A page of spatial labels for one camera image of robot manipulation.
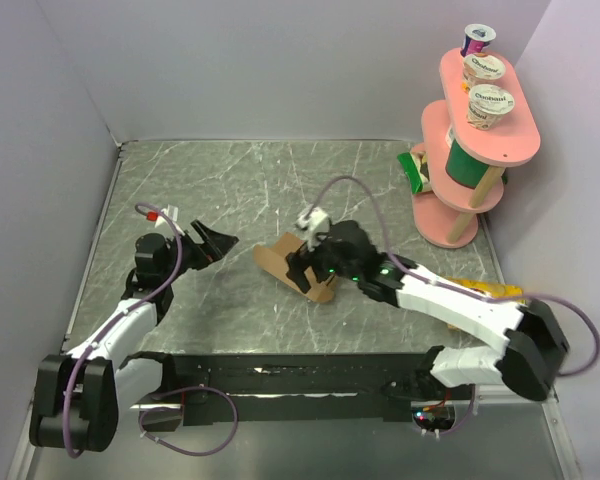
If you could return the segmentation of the brown cardboard box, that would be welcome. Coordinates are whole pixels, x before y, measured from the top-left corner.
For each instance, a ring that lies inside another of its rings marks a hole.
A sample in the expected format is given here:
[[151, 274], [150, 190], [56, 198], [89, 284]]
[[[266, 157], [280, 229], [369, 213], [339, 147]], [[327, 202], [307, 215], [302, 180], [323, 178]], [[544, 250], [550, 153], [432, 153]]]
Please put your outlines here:
[[257, 244], [253, 248], [253, 260], [259, 268], [308, 300], [318, 304], [328, 303], [335, 297], [336, 277], [331, 275], [319, 282], [311, 267], [299, 273], [292, 256], [302, 246], [302, 239], [285, 232], [272, 246]]

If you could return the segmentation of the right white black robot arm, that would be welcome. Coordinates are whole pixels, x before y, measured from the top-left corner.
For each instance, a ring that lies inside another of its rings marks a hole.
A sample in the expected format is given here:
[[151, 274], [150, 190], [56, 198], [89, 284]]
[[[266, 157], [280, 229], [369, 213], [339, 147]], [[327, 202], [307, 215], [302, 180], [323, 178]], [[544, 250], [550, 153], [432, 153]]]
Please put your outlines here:
[[368, 298], [419, 312], [481, 341], [471, 348], [433, 347], [417, 386], [436, 399], [462, 385], [504, 385], [518, 396], [548, 398], [569, 351], [551, 308], [540, 300], [494, 298], [447, 280], [421, 264], [380, 252], [353, 220], [334, 223], [322, 210], [302, 214], [301, 246], [286, 257], [287, 278], [303, 293], [306, 272], [317, 283], [346, 278]]

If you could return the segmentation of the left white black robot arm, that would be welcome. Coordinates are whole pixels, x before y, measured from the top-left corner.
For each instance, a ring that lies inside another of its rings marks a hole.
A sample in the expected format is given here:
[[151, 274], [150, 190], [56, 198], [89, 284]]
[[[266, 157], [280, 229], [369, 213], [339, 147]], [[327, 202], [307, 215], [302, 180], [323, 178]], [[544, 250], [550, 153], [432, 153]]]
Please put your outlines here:
[[181, 382], [173, 355], [140, 352], [138, 343], [164, 319], [174, 298], [173, 282], [189, 270], [222, 260], [238, 243], [195, 220], [200, 239], [171, 221], [135, 242], [135, 266], [112, 315], [85, 341], [51, 354], [37, 371], [29, 441], [65, 448], [76, 457], [102, 452], [112, 442], [120, 416], [150, 396], [165, 402]]

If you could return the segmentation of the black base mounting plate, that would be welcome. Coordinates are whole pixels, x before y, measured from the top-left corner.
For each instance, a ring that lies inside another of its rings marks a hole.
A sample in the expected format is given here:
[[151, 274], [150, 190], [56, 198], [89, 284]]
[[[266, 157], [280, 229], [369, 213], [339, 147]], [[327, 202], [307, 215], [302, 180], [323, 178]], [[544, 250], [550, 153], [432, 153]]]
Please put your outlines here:
[[414, 404], [463, 402], [472, 386], [445, 387], [434, 354], [209, 354], [140, 352], [164, 377], [141, 400], [176, 404], [187, 426], [248, 421], [374, 419], [409, 422]]

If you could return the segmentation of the green snack bag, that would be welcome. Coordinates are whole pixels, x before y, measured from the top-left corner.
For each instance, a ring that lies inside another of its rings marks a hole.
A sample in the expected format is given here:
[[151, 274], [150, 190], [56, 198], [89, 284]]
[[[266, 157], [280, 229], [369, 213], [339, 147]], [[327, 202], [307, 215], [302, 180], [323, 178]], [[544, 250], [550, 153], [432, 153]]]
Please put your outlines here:
[[397, 156], [409, 181], [411, 193], [418, 195], [432, 191], [425, 152], [408, 152]]

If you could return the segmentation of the green cylindrical can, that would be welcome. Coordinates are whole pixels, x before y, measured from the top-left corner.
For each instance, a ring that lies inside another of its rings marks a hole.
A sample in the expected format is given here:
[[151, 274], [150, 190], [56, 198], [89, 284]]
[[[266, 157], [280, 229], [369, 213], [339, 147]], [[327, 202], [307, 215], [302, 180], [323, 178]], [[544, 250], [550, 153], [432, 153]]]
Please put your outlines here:
[[456, 183], [471, 189], [475, 189], [489, 166], [471, 155], [469, 155], [455, 139], [455, 133], [452, 127], [449, 127], [445, 140], [450, 147], [446, 173]]

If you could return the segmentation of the yellow chip bag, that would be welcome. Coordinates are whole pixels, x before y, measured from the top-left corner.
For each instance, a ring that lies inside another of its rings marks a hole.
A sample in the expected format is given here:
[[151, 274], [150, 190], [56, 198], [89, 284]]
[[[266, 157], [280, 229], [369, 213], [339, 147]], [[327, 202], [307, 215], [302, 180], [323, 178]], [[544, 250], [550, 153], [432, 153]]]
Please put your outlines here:
[[482, 294], [488, 294], [494, 298], [518, 296], [523, 294], [523, 289], [516, 285], [483, 282], [465, 278], [447, 277], [447, 280], [463, 287], [469, 288]]

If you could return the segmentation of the pink three-tier shelf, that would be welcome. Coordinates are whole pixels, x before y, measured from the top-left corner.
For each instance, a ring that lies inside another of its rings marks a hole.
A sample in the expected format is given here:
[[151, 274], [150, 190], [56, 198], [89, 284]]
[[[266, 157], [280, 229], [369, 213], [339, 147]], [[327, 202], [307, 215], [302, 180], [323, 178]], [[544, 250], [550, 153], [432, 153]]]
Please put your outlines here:
[[[494, 128], [481, 131], [467, 123], [469, 100], [461, 88], [463, 62], [458, 48], [445, 53], [439, 73], [444, 98], [428, 104], [421, 115], [423, 142], [414, 153], [424, 153], [432, 190], [412, 197], [415, 225], [430, 243], [455, 249], [469, 244], [477, 234], [478, 215], [492, 210], [502, 199], [502, 175], [508, 168], [529, 162], [541, 139], [515, 69], [509, 61], [502, 86], [515, 100], [513, 112]], [[446, 172], [450, 147], [446, 133], [471, 157], [487, 165], [486, 176], [474, 189]]]

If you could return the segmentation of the front Chobani yogurt cup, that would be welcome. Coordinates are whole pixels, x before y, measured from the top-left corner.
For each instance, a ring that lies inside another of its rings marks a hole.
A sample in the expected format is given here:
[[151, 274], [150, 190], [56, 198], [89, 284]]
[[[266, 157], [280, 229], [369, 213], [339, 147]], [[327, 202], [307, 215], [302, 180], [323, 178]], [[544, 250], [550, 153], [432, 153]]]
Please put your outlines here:
[[467, 121], [476, 129], [489, 130], [515, 107], [507, 90], [492, 84], [478, 84], [469, 91]]

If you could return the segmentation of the chobani yogurt cup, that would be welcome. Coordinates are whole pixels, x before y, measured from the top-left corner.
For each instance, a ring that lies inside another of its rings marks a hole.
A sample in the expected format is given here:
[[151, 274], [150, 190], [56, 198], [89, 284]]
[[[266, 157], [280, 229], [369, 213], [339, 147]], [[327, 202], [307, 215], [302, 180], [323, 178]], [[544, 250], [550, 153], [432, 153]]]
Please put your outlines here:
[[506, 66], [498, 57], [490, 54], [474, 53], [463, 60], [462, 88], [468, 93], [474, 86], [494, 84], [506, 73]]
[[515, 107], [507, 90], [492, 84], [478, 84], [469, 91], [467, 121], [476, 129], [489, 130]]

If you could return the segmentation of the middle Chobani yogurt cup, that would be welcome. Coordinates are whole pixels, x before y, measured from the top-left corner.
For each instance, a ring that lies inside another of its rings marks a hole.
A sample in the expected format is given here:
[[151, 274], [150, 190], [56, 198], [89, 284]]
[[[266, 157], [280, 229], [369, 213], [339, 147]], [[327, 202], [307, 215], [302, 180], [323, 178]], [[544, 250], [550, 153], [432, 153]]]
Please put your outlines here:
[[474, 53], [463, 60], [462, 88], [468, 93], [474, 86], [494, 84], [506, 73], [506, 66], [498, 57], [490, 54]]

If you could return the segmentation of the purple lid yogurt cup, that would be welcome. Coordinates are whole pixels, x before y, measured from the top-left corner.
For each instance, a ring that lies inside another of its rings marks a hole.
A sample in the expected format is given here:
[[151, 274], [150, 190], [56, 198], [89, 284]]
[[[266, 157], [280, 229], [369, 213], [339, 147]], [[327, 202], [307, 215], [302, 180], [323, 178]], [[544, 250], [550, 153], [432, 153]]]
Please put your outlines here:
[[463, 57], [483, 52], [496, 38], [496, 31], [484, 24], [469, 24], [464, 29]]

